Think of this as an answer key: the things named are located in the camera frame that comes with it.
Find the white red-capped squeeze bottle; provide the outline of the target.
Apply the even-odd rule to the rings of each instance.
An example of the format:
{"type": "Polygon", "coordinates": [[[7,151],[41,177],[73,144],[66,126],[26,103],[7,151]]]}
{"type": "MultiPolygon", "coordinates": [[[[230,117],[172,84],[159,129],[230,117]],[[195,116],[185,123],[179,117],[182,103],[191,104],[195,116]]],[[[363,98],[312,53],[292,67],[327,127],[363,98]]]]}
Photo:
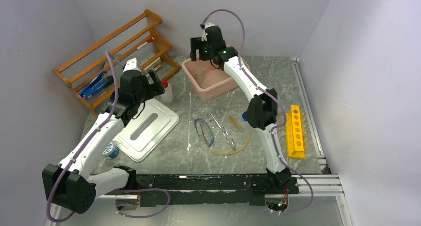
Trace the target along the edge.
{"type": "Polygon", "coordinates": [[[165,92],[161,95],[161,100],[162,100],[164,103],[170,103],[170,102],[172,102],[172,101],[174,100],[174,95],[173,95],[172,86],[171,86],[171,84],[170,84],[167,80],[165,80],[165,79],[162,79],[162,80],[161,80],[161,82],[163,83],[163,85],[164,85],[164,90],[165,90],[165,92]]]}

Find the brown test tube brush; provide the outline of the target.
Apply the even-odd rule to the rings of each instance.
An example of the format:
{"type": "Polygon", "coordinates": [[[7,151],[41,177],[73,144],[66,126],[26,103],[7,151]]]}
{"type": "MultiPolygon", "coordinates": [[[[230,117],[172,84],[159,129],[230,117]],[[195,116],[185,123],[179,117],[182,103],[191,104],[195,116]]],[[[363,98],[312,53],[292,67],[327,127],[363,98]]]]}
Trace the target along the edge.
{"type": "Polygon", "coordinates": [[[239,121],[234,117],[234,115],[229,115],[229,119],[231,121],[231,123],[234,125],[234,127],[238,130],[242,129],[241,124],[239,123],[239,121]]]}

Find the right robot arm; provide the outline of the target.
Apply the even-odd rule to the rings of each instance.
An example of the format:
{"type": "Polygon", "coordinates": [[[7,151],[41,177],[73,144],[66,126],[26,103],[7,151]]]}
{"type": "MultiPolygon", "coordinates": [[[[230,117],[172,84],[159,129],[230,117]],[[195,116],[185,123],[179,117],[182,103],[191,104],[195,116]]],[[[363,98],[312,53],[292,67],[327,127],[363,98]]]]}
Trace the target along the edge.
{"type": "Polygon", "coordinates": [[[190,40],[190,58],[192,61],[211,61],[244,92],[249,101],[246,120],[256,130],[265,153],[268,188],[273,193],[280,193],[291,179],[291,171],[286,166],[277,134],[277,92],[266,88],[253,76],[237,50],[227,46],[219,26],[208,22],[200,27],[202,35],[190,40]]]}

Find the clear glass beaker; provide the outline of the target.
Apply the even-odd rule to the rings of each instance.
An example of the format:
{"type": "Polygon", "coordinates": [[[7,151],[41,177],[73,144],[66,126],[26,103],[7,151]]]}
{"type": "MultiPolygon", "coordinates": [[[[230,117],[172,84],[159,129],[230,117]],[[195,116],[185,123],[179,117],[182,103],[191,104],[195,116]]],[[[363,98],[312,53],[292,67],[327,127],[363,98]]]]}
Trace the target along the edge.
{"type": "Polygon", "coordinates": [[[195,70],[195,81],[198,85],[201,85],[204,82],[204,70],[203,69],[196,69],[195,70]]]}

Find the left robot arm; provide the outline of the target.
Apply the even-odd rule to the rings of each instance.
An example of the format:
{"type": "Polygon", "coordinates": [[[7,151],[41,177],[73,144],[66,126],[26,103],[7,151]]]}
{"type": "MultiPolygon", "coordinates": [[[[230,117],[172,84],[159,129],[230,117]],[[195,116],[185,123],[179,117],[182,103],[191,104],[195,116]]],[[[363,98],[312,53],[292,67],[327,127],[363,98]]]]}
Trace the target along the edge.
{"type": "Polygon", "coordinates": [[[136,171],[127,166],[115,166],[97,175],[91,173],[108,144],[140,115],[139,106],[165,92],[156,72],[149,70],[148,74],[149,77],[140,70],[125,70],[120,87],[103,106],[88,134],[60,163],[43,169],[49,219],[53,218],[52,204],[82,214],[101,195],[114,190],[131,194],[138,188],[136,171]]]}

